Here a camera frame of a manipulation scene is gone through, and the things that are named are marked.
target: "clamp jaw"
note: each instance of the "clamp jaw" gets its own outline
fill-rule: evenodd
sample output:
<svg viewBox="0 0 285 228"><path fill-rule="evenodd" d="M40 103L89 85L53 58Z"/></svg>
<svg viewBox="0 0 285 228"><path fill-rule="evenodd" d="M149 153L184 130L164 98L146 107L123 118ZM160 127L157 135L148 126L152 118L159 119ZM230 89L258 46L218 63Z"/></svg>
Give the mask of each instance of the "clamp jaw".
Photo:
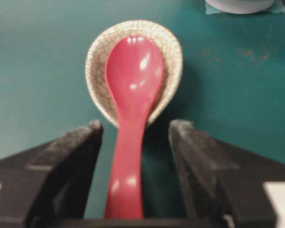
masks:
<svg viewBox="0 0 285 228"><path fill-rule="evenodd" d="M0 228L276 228L266 192L285 165L170 123L169 140L187 219L84 220L102 142L99 121L0 160Z"/></svg>

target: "cracked glaze pattern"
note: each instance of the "cracked glaze pattern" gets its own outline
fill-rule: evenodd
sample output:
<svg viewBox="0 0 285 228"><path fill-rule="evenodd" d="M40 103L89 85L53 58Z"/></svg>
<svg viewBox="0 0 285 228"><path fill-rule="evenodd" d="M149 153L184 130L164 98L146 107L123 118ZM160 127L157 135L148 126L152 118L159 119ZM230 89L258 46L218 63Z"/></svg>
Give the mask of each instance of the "cracked glaze pattern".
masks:
<svg viewBox="0 0 285 228"><path fill-rule="evenodd" d="M164 59L164 79L148 119L150 125L168 105L182 74L182 52L176 37L165 27L150 21L131 20L116 24L101 33L92 43L85 61L85 78L95 105L116 127L114 102L105 83L105 63L113 47L127 36L141 35L151 39Z"/></svg>

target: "green table surface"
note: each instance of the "green table surface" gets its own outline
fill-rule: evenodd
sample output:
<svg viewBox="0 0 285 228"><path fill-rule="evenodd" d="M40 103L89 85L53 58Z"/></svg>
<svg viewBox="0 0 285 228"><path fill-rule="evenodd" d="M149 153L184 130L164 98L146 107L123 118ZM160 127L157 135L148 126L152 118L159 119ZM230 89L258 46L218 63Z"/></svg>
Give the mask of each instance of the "green table surface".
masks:
<svg viewBox="0 0 285 228"><path fill-rule="evenodd" d="M285 163L285 14L206 15L203 0L0 0L0 158L100 119L85 217L102 217L116 129L90 98L85 57L98 34L131 19L164 25L184 54L180 87L145 134L146 216L184 217L172 119Z"/></svg>

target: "ceramic dish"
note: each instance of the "ceramic dish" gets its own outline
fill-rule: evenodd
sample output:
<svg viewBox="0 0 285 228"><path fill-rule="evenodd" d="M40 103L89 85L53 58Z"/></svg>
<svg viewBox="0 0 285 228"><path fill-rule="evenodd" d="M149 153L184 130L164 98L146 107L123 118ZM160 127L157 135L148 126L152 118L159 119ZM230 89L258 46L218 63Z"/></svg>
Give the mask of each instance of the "ceramic dish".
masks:
<svg viewBox="0 0 285 228"><path fill-rule="evenodd" d="M235 14L256 13L270 7L276 0L205 0L209 5Z"/></svg>
<svg viewBox="0 0 285 228"><path fill-rule="evenodd" d="M105 63L115 46L127 36L142 35L151 39L164 59L164 79L148 118L150 125L168 105L179 85L183 59L176 37L165 27L150 21L131 20L114 25L92 43L85 61L85 78L91 98L101 113L118 127L113 100L105 83Z"/></svg>

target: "red spoon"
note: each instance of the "red spoon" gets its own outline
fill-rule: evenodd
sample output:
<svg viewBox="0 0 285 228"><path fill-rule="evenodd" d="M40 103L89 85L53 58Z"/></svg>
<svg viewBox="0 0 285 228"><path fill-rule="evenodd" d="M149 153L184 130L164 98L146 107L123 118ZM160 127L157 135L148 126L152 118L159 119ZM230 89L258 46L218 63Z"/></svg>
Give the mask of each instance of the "red spoon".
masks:
<svg viewBox="0 0 285 228"><path fill-rule="evenodd" d="M104 217L142 219L141 149L150 108L162 83L161 52L148 38L124 38L113 48L105 74L119 130Z"/></svg>

